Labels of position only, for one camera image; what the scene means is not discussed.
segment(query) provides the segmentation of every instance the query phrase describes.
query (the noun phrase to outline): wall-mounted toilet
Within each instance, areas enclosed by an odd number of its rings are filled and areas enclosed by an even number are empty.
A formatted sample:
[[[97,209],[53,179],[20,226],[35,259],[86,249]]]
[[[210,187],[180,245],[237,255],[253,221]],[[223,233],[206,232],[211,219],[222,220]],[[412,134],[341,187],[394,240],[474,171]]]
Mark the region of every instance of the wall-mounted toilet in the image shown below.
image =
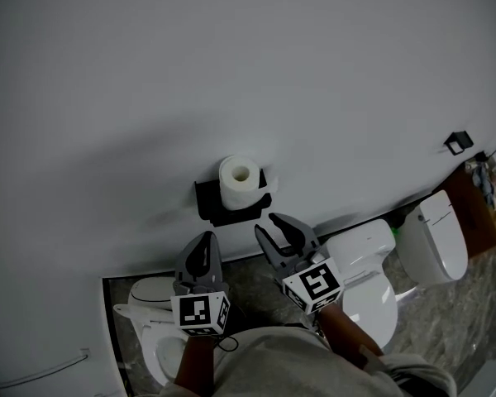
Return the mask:
[[[382,262],[395,248],[388,224],[378,219],[336,235],[327,251],[344,280],[343,309],[380,347],[395,332],[397,298]],[[465,239],[445,191],[423,200],[399,229],[398,257],[419,285],[460,279],[466,272]]]

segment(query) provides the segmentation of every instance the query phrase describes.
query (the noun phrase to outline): toilet tank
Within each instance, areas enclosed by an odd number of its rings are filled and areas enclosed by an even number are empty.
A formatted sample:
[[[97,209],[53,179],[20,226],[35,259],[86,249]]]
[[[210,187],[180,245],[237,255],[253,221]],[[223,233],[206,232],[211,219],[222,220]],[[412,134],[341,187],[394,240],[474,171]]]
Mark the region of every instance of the toilet tank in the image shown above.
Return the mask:
[[[377,219],[331,237],[326,247],[338,270],[349,276],[367,265],[382,265],[395,239],[386,221]]]

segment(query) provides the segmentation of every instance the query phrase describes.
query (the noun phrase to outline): white wall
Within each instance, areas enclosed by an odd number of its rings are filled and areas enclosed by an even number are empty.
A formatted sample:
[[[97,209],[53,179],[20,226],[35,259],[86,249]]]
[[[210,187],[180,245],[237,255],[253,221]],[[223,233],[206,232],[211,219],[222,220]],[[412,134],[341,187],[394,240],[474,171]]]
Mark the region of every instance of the white wall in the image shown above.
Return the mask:
[[[0,380],[90,347],[32,392],[116,390],[98,277],[172,266],[227,155],[328,232],[493,145],[496,0],[0,0]],[[254,224],[215,230],[226,257]]]

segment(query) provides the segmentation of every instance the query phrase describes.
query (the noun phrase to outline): marble floor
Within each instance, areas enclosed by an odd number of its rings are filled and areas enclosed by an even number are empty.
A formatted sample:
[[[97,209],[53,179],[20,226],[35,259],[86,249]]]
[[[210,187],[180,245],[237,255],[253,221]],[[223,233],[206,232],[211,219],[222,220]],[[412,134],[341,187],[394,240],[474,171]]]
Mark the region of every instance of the marble floor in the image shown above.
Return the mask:
[[[395,292],[413,287],[396,252],[384,262]],[[280,323],[308,324],[297,306],[273,282],[272,269],[263,256],[227,263],[224,276],[230,299],[246,315],[246,328]],[[126,303],[140,278],[108,281],[110,304]],[[134,395],[158,393],[150,376],[131,322],[114,316],[113,331]],[[399,302],[397,330],[385,352],[417,353],[449,371],[462,390],[483,363],[496,359],[496,247],[469,262],[461,280],[419,290]]]

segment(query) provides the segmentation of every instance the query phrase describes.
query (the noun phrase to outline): toilet seat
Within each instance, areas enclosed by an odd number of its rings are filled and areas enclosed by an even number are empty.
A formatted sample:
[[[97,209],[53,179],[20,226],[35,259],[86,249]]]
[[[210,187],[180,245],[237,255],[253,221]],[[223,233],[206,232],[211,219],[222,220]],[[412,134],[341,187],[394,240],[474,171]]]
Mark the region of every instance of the toilet seat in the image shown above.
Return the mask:
[[[345,288],[343,310],[380,348],[388,344],[397,327],[395,293],[388,278],[380,272]]]
[[[152,323],[141,334],[141,350],[147,369],[162,385],[174,380],[188,336],[173,323]]]

